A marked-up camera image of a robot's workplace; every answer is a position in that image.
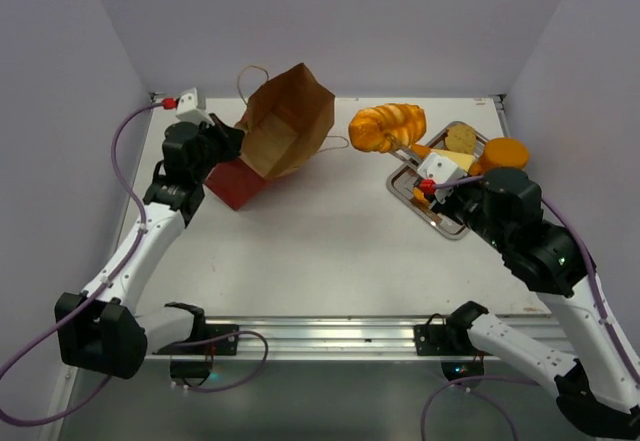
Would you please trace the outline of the metal tongs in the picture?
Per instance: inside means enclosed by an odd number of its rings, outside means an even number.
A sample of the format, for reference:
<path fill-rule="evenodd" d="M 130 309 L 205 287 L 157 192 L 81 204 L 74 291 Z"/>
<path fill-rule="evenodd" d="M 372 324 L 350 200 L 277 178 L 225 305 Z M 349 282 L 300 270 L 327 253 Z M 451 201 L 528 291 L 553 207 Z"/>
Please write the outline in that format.
<path fill-rule="evenodd" d="M 391 144 L 389 153 L 400 160 L 402 163 L 407 165 L 410 169 L 416 171 L 417 168 L 422 164 L 423 159 L 416 153 L 414 153 L 409 147 L 401 144 L 390 133 L 386 133 L 385 138 Z"/>

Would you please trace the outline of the round orange bun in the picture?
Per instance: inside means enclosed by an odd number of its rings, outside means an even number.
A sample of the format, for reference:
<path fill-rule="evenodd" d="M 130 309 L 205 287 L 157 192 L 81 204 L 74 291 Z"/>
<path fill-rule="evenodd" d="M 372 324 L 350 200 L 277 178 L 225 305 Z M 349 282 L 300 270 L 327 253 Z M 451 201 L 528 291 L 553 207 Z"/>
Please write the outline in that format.
<path fill-rule="evenodd" d="M 469 174 L 479 176 L 501 167 L 523 170 L 529 158 L 529 150 L 519 140 L 508 137 L 495 138 L 485 144 L 482 154 L 469 169 Z"/>

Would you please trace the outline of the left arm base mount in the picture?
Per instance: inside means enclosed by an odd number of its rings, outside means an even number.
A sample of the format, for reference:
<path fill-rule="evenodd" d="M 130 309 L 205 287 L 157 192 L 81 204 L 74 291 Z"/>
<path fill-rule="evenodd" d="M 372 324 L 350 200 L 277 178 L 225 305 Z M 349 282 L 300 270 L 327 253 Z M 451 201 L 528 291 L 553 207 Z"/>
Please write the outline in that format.
<path fill-rule="evenodd" d="M 214 343 L 198 346 L 172 345 L 164 349 L 170 356 L 169 374 L 172 381 L 187 387 L 200 387 L 213 375 L 213 362 L 216 355 L 234 356 L 237 352 L 238 339 L 234 332 L 239 330 L 237 324 L 206 323 L 196 340 L 225 335 L 225 338 Z"/>

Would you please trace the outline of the orange braided pastry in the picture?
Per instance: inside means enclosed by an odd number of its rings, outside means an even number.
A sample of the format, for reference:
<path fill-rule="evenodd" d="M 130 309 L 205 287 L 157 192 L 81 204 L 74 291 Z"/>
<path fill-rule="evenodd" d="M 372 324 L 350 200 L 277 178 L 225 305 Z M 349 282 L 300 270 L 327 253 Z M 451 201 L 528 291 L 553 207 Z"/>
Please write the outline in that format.
<path fill-rule="evenodd" d="M 351 145 L 361 152 L 388 153 L 409 147 L 427 130 L 423 108 L 407 103 L 387 103 L 359 110 L 348 126 Z"/>

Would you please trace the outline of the long orange bread roll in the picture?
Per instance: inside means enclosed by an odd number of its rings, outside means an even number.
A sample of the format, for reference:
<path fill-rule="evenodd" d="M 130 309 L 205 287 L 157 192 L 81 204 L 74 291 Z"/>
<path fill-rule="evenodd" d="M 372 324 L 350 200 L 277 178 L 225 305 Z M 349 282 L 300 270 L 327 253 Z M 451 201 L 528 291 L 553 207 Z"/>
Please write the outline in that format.
<path fill-rule="evenodd" d="M 421 159 L 425 159 L 431 153 L 431 148 L 428 146 L 413 144 L 410 146 L 410 150 Z"/>

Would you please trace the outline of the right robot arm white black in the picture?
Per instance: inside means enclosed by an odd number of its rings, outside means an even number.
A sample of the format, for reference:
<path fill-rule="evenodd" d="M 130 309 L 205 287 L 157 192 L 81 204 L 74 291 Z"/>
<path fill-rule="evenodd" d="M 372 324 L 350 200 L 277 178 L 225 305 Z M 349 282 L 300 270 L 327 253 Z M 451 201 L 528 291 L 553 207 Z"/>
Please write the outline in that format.
<path fill-rule="evenodd" d="M 589 251 L 564 219 L 551 223 L 542 190 L 517 168 L 446 183 L 426 178 L 428 194 L 443 194 L 441 211 L 476 233 L 506 269 L 551 311 L 570 341 L 570 354 L 507 326 L 469 301 L 446 321 L 451 350 L 500 358 L 545 389 L 564 417 L 596 438 L 639 437 L 639 357 L 601 291 Z"/>

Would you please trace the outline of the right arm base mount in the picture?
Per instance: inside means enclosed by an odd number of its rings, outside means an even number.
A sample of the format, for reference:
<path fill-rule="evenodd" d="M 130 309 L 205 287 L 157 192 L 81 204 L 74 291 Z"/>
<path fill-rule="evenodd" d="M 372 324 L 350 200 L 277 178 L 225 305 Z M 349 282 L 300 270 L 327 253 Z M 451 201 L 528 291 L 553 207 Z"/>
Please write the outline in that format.
<path fill-rule="evenodd" d="M 439 313 L 413 326 L 416 355 L 438 358 L 440 370 L 447 381 L 479 377 L 486 374 L 486 352 L 474 348 L 466 332 L 450 324 L 448 317 Z"/>

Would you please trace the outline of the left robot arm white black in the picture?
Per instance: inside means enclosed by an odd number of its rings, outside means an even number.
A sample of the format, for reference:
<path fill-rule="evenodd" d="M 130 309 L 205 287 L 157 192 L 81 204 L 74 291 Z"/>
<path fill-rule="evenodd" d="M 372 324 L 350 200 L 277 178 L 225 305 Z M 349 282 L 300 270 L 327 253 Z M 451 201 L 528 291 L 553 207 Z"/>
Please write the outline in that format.
<path fill-rule="evenodd" d="M 206 178 L 216 165 L 240 156 L 244 136 L 215 115 L 166 128 L 162 158 L 131 231 L 80 293 L 64 293 L 55 304 L 65 364 L 129 379 L 146 356 L 169 345 L 175 343 L 189 354 L 205 347 L 208 330 L 202 309 L 170 302 L 154 314 L 139 316 L 136 308 L 162 257 L 199 209 Z"/>

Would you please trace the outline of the round sliced bread piece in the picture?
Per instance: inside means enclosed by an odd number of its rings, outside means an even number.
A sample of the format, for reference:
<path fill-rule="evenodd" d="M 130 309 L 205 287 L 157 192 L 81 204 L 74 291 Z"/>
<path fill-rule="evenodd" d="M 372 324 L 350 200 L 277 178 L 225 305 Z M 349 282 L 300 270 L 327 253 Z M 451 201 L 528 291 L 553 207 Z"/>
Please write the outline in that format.
<path fill-rule="evenodd" d="M 444 144 L 447 150 L 472 155 L 476 147 L 476 131 L 473 127 L 460 123 L 447 129 Z"/>

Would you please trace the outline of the red brown paper bag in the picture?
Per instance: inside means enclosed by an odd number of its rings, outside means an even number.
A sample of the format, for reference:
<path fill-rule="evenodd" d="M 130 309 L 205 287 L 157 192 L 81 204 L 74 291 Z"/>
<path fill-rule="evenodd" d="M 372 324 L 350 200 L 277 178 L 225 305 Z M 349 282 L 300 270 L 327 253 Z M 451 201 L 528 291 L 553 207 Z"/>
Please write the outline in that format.
<path fill-rule="evenodd" d="M 213 168 L 205 187 L 239 210 L 316 155 L 334 121 L 335 95 L 305 64 L 295 65 L 249 96 L 236 124 L 244 132 L 241 154 Z"/>

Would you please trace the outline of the fake triangle sandwich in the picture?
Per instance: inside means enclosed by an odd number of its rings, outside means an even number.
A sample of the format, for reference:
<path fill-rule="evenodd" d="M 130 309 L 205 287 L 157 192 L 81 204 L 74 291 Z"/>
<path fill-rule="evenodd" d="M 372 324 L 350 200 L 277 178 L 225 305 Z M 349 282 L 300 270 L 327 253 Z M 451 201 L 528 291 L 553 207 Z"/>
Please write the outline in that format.
<path fill-rule="evenodd" d="M 476 162 L 476 158 L 472 154 L 458 153 L 442 149 L 434 149 L 433 152 L 455 162 L 465 172 L 468 172 Z"/>

